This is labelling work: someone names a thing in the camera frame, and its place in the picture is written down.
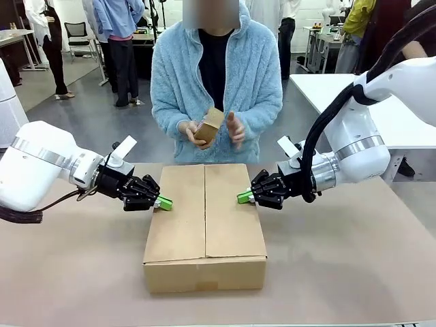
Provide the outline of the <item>person's right hand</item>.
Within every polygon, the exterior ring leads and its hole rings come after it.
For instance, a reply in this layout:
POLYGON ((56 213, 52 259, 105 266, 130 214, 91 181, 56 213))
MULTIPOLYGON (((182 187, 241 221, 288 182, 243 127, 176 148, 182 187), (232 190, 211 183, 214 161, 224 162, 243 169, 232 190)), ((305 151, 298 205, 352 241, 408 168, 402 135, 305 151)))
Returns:
POLYGON ((203 139, 196 139, 195 134, 198 131, 200 123, 198 121, 181 121, 178 123, 178 132, 181 135, 181 141, 184 145, 193 149, 206 150, 211 147, 212 142, 203 139))

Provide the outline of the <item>person's left hand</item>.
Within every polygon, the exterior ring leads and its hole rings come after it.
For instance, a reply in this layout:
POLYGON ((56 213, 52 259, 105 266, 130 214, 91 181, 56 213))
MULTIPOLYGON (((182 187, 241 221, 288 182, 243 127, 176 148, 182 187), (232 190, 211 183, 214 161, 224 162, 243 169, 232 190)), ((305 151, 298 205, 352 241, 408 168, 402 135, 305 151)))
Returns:
POLYGON ((233 145, 239 151, 245 140, 245 126, 232 111, 227 115, 226 126, 233 145))

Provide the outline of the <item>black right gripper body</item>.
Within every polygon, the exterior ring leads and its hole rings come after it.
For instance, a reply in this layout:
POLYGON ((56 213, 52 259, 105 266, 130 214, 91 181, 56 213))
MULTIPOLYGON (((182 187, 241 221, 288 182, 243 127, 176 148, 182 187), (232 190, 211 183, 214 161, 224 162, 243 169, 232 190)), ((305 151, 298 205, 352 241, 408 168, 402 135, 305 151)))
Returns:
POLYGON ((299 196, 306 200, 306 196, 303 195, 304 178, 300 165, 301 159, 289 159, 277 163, 278 173, 284 184, 284 200, 299 196))

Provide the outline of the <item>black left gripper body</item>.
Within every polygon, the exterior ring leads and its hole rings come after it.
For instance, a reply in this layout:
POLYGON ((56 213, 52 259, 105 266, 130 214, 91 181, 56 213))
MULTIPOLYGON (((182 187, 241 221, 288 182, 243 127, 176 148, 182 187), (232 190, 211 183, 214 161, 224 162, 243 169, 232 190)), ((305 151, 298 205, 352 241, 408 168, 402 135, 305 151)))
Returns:
POLYGON ((113 168, 102 162, 98 166, 97 193, 104 194, 109 198, 123 200, 136 194, 131 190, 135 166, 124 161, 121 167, 113 168))

